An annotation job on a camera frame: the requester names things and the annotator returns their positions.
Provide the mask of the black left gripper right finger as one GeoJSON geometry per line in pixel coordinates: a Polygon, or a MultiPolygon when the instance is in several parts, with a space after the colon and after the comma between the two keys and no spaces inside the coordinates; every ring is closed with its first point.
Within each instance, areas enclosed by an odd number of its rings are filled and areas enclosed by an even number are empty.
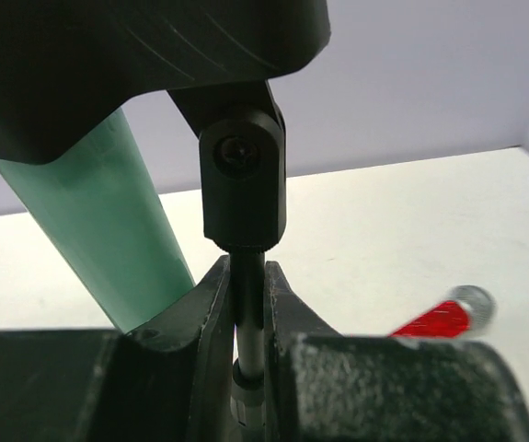
{"type": "Polygon", "coordinates": [[[505,361],[473,341],[348,337],[266,265],[269,441],[529,441],[505,361]]]}

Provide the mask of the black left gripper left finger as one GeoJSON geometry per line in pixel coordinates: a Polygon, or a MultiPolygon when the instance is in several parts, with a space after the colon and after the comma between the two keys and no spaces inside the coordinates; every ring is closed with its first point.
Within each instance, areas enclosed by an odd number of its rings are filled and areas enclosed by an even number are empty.
{"type": "Polygon", "coordinates": [[[128,333],[0,331],[0,441],[229,441],[229,260],[128,333]]]}

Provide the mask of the red glitter microphone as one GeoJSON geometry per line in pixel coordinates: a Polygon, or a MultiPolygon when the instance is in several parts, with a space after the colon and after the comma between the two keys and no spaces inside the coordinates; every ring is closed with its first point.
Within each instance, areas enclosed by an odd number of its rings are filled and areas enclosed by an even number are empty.
{"type": "Polygon", "coordinates": [[[390,337],[456,339],[482,333],[496,314],[494,297],[476,285],[459,285],[447,297],[414,320],[389,334],[390,337]]]}

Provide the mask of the mint green microphone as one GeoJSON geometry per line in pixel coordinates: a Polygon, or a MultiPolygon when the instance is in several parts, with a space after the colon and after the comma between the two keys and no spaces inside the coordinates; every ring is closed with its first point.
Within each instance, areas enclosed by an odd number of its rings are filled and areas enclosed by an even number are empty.
{"type": "Polygon", "coordinates": [[[122,110],[49,164],[0,159],[0,175],[121,331],[194,287],[122,110]]]}

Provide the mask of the black clip mic stand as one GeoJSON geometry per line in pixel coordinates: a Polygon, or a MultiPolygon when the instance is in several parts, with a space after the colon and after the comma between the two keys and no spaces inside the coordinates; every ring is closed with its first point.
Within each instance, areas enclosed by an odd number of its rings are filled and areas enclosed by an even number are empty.
{"type": "Polygon", "coordinates": [[[46,165],[165,90],[199,140],[206,238],[229,260],[229,441],[265,437],[264,255],[286,226],[269,80],[328,44],[323,1],[0,1],[0,159],[46,165]]]}

